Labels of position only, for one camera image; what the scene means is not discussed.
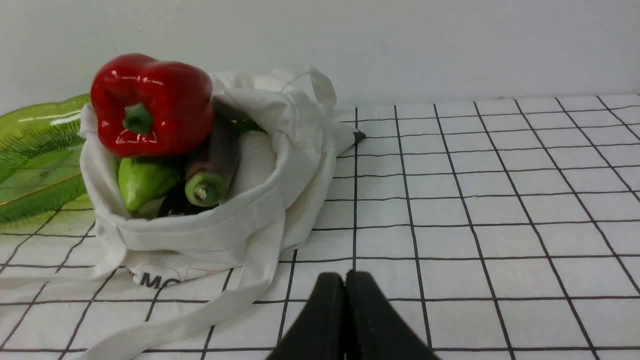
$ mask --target bag handle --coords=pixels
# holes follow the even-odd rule
[[[273,282],[284,224],[285,220],[281,218],[252,236],[235,289],[224,291],[218,298],[184,316],[116,332],[82,353],[77,360],[130,360],[148,348],[197,335],[246,311]]]
[[[311,79],[314,96],[318,102],[327,109],[332,109],[337,102],[333,83],[313,65],[292,64],[275,68],[265,76],[257,76],[255,78],[255,86],[256,88],[286,92],[285,90],[292,82],[305,75],[309,75]]]

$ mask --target green pepper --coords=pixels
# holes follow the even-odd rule
[[[118,186],[125,208],[135,212],[147,202],[164,197],[183,177],[179,160],[123,158]]]

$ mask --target green glass plate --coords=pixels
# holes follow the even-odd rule
[[[85,192],[77,132],[89,102],[85,94],[0,117],[0,224],[59,209]]]

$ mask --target table surface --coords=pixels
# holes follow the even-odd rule
[[[355,108],[308,243],[240,317],[137,359],[263,359],[321,272],[368,271],[443,360],[640,359],[640,95]],[[0,229],[0,277],[99,259],[86,196]],[[0,295],[2,359],[70,359],[196,309],[239,269],[155,290],[125,269]]]

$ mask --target white fabric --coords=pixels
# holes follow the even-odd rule
[[[291,86],[304,75],[311,78],[317,102]],[[95,114],[86,105],[81,112],[80,135],[86,141],[80,163],[95,210],[96,236],[106,254],[77,277],[48,280],[96,279],[120,265],[130,270],[134,281],[153,287],[237,266],[242,266],[240,280],[192,313],[112,334],[78,359],[129,360],[245,311],[271,285],[280,252],[306,242],[329,189],[335,158],[353,144],[353,129],[329,121],[335,92],[313,67],[211,77],[216,101],[241,108],[268,133],[241,136],[232,198],[197,215],[132,218],[116,183],[116,159],[100,143]]]

